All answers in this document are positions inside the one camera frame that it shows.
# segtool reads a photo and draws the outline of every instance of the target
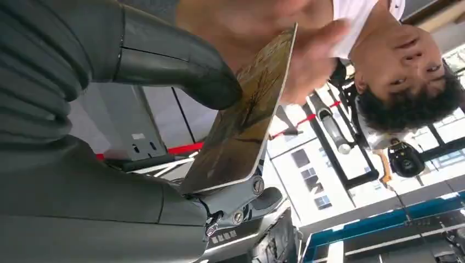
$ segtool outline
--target man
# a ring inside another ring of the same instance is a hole
[[[461,86],[432,36],[399,19],[405,0],[181,0],[177,23],[210,41],[233,70],[299,22],[283,102],[305,103],[350,59],[359,106],[381,132],[420,128],[451,114]]]

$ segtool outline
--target black pole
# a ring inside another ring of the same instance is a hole
[[[428,129],[431,131],[436,141],[438,141],[439,145],[445,144],[444,140],[441,138],[441,135],[439,135],[438,130],[436,130],[436,127],[434,127],[434,125],[428,125]]]
[[[313,115],[313,111],[311,110],[310,105],[308,105],[308,103],[303,105],[302,109],[304,110],[304,112],[305,112],[305,114],[307,116]],[[352,200],[352,198],[351,198],[351,196],[350,196],[350,194],[348,192],[348,189],[347,189],[347,184],[349,184],[349,179],[347,178],[347,176],[346,176],[346,174],[344,172],[344,169],[341,166],[341,163],[337,159],[336,154],[334,153],[333,149],[331,148],[331,145],[330,145],[328,139],[326,138],[325,133],[321,129],[320,124],[316,120],[316,118],[313,118],[313,119],[310,120],[310,126],[313,129],[313,132],[315,132],[316,137],[320,140],[321,147],[326,152],[326,155],[328,156],[328,159],[330,160],[331,165],[333,166],[333,169],[336,172],[337,177],[339,178],[342,185],[344,186],[345,193],[347,194],[349,199],[352,201],[352,204],[354,205],[354,207],[356,207],[356,205],[355,205],[354,201]]]

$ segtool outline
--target finger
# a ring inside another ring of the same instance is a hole
[[[323,87],[334,71],[334,59],[307,61],[301,67],[291,65],[281,102],[303,104],[315,89]]]
[[[296,55],[306,58],[324,58],[349,31],[346,20],[336,20],[316,32],[302,32],[297,36]]]

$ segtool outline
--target red stripe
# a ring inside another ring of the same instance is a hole
[[[336,102],[333,103],[330,107],[336,107],[336,106],[338,106],[339,104],[341,104],[341,102],[340,102],[340,101],[336,101]],[[303,119],[303,120],[301,120],[300,122],[297,123],[296,128],[298,128],[302,123],[305,123],[305,122],[307,122],[307,121],[310,121],[310,120],[312,120],[313,118],[316,118],[316,115],[315,115],[315,114],[312,114],[312,115],[307,116],[307,118],[305,118],[305,119]],[[272,139],[272,140],[276,139],[278,136],[283,135],[284,132],[286,132],[286,130],[283,130],[283,131],[281,131],[281,132],[279,132],[279,133],[277,133],[277,134],[271,136],[271,139]]]
[[[202,148],[202,146],[203,146],[203,142],[198,142],[196,144],[191,144],[191,145],[183,145],[183,146],[168,149],[168,153],[170,155],[180,155],[180,154],[187,153],[187,152],[198,151]]]

